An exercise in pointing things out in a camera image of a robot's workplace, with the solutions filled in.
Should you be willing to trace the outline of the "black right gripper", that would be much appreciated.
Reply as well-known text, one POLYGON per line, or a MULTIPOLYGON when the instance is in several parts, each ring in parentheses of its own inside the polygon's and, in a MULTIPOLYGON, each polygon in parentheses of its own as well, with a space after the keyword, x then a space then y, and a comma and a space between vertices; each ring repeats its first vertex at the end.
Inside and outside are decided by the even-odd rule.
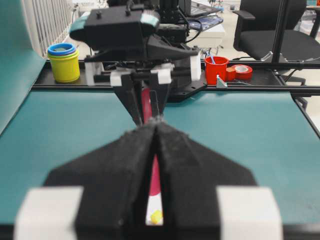
MULTIPOLYGON (((70 27, 71 39, 87 44, 95 55, 86 63, 151 62, 149 96, 152 116, 162 116, 172 84, 173 68, 165 60, 189 59, 190 78, 201 78, 200 51, 172 46, 157 35, 160 15, 145 6, 112 6, 92 9, 70 27)), ((143 124, 142 83, 133 72, 112 71, 110 85, 136 125, 143 124)))

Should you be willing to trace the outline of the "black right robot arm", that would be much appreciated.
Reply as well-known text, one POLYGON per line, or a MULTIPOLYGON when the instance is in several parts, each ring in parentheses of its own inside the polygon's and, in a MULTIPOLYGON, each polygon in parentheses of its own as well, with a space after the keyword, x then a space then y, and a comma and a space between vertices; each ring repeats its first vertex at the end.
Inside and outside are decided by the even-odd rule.
POLYGON ((167 24, 189 24, 176 0, 110 0, 107 8, 92 9, 70 27, 71 39, 94 52, 84 59, 86 82, 109 81, 136 125, 151 114, 163 114, 176 79, 199 81, 201 52, 186 40, 172 41, 167 24))

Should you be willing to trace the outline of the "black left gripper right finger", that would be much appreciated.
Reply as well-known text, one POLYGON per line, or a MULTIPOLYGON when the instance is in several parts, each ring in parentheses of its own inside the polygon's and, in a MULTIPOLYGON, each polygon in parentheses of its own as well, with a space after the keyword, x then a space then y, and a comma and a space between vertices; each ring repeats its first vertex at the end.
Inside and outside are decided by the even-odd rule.
POLYGON ((164 231, 174 240, 281 240, 277 201, 245 166, 156 126, 164 231))

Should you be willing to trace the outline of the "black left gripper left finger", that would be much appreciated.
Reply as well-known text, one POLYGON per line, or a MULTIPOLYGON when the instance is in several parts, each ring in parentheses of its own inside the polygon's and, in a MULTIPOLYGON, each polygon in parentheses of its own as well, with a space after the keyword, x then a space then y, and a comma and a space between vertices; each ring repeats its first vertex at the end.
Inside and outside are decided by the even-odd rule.
POLYGON ((116 240, 144 222, 147 124, 71 160, 31 188, 14 223, 16 240, 116 240))

